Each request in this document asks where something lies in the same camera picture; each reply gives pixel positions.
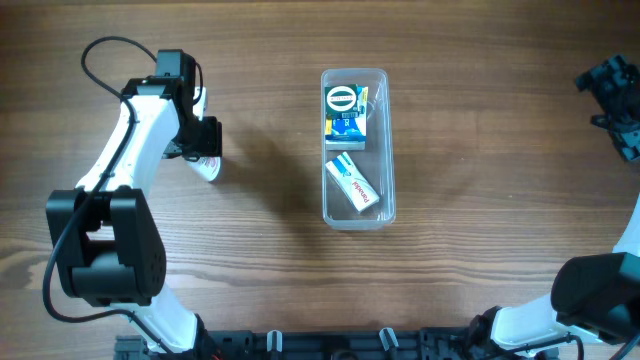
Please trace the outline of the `white spray bottle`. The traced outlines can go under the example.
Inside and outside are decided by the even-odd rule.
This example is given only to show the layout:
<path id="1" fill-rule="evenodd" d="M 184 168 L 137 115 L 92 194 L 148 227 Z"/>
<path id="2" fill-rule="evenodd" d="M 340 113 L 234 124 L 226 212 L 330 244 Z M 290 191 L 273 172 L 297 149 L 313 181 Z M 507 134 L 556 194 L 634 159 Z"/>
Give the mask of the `white spray bottle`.
<path id="1" fill-rule="evenodd" d="M 208 100 L 207 89 L 202 86 L 195 88 L 196 104 L 193 106 L 194 115 L 201 121 L 204 121 L 206 115 Z M 203 157 L 200 156 L 196 161 L 188 161 L 188 166 L 207 182 L 214 181 L 221 169 L 220 157 Z"/>

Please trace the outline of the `white blue medicine box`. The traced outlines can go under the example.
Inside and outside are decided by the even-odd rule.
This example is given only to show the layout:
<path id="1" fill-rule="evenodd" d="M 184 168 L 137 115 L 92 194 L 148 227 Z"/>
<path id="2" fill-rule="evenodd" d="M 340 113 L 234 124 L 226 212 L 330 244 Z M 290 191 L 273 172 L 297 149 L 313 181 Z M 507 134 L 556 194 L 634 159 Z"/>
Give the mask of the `white blue medicine box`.
<path id="1" fill-rule="evenodd" d="M 327 151 L 363 151 L 366 148 L 366 142 L 326 140 L 325 146 Z"/>

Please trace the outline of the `blue yellow lozenge box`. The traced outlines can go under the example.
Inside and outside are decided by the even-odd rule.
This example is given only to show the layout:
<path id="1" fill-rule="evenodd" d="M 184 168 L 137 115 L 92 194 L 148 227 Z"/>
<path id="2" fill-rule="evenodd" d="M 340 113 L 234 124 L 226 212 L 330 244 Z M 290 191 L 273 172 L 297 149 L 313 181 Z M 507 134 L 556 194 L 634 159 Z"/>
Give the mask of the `blue yellow lozenge box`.
<path id="1" fill-rule="evenodd" d="M 355 118 L 329 119 L 325 116 L 325 140 L 365 141 L 368 111 L 368 88 L 358 86 L 359 114 Z"/>

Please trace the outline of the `dark green small box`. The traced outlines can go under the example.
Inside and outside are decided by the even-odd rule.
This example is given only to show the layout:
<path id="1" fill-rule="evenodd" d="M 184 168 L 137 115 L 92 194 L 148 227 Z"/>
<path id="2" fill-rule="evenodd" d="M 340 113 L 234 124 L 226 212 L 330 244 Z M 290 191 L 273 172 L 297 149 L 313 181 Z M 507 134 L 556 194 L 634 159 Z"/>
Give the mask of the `dark green small box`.
<path id="1" fill-rule="evenodd" d="M 359 114 L 359 90 L 356 84 L 324 88 L 325 116 L 329 119 L 355 118 Z"/>

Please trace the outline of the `white green Panadol box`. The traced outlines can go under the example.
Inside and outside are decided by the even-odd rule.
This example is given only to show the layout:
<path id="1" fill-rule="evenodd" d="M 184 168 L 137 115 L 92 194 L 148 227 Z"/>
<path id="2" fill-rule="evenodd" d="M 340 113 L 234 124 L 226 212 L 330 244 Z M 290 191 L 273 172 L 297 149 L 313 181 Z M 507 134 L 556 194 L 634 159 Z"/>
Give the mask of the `white green Panadol box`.
<path id="1" fill-rule="evenodd" d="M 325 169 L 358 213 L 379 202 L 380 196 L 347 152 L 328 161 Z"/>

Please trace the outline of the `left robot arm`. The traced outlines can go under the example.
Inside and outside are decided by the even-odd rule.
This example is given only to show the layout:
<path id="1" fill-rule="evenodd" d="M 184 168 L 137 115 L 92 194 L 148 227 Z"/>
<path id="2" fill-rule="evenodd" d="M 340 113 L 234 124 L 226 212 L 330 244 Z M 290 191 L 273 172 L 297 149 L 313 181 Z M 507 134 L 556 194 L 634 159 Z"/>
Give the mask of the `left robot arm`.
<path id="1" fill-rule="evenodd" d="M 119 92 L 121 113 L 99 159 L 72 190 L 46 204 L 53 244 L 43 303 L 66 323 L 122 316 L 161 359 L 218 359 L 202 319 L 166 284 L 164 244 L 146 195 L 159 163 L 222 154 L 222 126 L 206 115 L 201 68 L 161 50 L 154 74 Z"/>

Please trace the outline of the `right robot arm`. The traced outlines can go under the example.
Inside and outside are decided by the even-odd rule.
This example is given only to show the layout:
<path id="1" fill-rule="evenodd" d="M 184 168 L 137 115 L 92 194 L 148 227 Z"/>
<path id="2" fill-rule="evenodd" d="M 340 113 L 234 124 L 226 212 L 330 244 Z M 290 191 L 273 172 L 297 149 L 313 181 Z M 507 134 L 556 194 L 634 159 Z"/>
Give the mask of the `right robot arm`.
<path id="1" fill-rule="evenodd" d="M 617 155 L 639 163 L 639 65 L 612 55 L 579 74 L 575 86 L 600 110 L 591 124 Z M 612 345 L 623 359 L 639 346 L 639 199 L 618 237 L 598 252 L 570 256 L 544 295 L 477 317 L 465 338 L 477 359 L 536 359 L 562 345 Z"/>

